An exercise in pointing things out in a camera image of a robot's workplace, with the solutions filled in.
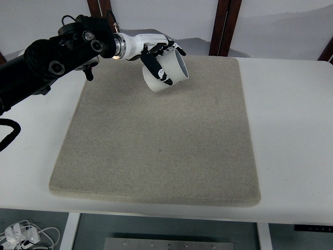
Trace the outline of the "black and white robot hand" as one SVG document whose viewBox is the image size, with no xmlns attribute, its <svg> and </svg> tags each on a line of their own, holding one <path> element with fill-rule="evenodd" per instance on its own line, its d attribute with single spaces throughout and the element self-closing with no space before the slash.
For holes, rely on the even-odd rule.
<svg viewBox="0 0 333 250">
<path fill-rule="evenodd" d="M 118 49 L 114 58 L 134 61 L 140 59 L 143 77 L 153 92 L 167 89 L 189 78 L 183 61 L 184 50 L 163 34 L 118 34 Z"/>
</svg>

